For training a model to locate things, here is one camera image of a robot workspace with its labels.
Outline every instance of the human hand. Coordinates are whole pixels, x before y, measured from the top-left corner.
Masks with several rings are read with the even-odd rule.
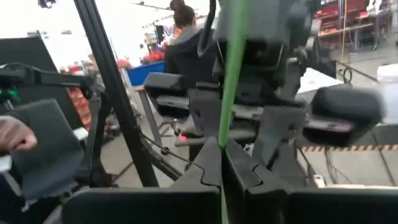
[[[0,116],[0,151],[30,150],[37,145],[33,131],[12,116]]]

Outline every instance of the warehouse floor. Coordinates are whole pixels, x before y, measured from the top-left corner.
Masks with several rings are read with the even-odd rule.
[[[361,53],[349,54],[349,57],[345,56],[343,61],[349,62],[352,67],[376,77],[378,66],[385,63],[398,62],[398,51],[396,50],[394,42],[395,38],[391,38],[387,42],[382,43],[376,51],[372,52],[367,49],[362,49],[361,51],[363,52]],[[358,74],[354,74],[352,83],[355,86],[377,88],[376,82]],[[155,114],[155,118],[159,124],[161,117]],[[152,137],[145,117],[143,117],[141,121],[141,126],[143,132]],[[164,146],[169,147],[174,153],[183,156],[184,158],[188,158],[187,147],[174,147],[175,138],[168,137],[163,138],[162,140]],[[393,178],[398,180],[398,151],[384,151],[382,153],[386,158]],[[305,155],[314,166],[315,171],[324,176],[326,181],[330,183],[324,153],[306,152]],[[339,184],[354,183],[365,185],[393,185],[387,175],[386,168],[382,163],[381,154],[378,151],[332,152],[332,157],[334,166],[338,169],[337,176]],[[185,162],[182,162],[170,155],[165,158],[183,172]],[[103,147],[102,159],[106,170],[111,173],[120,173],[131,163],[131,157],[122,136],[109,142]],[[156,168],[155,172],[161,187],[168,187],[172,184],[173,181]],[[119,178],[117,183],[121,187],[142,187],[134,166],[128,168],[128,170]]]

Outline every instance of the black jacket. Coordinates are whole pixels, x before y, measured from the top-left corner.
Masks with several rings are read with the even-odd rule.
[[[184,87],[195,88],[196,82],[215,82],[213,66],[216,58],[216,45],[202,56],[198,56],[198,43],[201,30],[188,28],[172,42],[165,53],[165,73],[182,74]]]

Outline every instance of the woman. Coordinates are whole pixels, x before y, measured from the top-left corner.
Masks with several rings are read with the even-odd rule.
[[[165,73],[184,75],[185,87],[195,88],[196,82],[214,82],[213,65],[216,51],[211,47],[202,57],[198,56],[198,43],[203,29],[197,29],[195,12],[181,0],[173,0],[175,26],[180,34],[170,42],[165,52]]]

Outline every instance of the black metal frame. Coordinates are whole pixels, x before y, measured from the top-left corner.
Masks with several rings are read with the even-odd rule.
[[[173,180],[181,173],[156,153],[142,138],[141,129],[136,122],[129,98],[124,89],[121,74],[106,35],[95,0],[74,0],[88,42],[98,64],[106,92],[109,95],[121,131],[126,140],[130,155],[144,187],[158,187],[152,164]]]

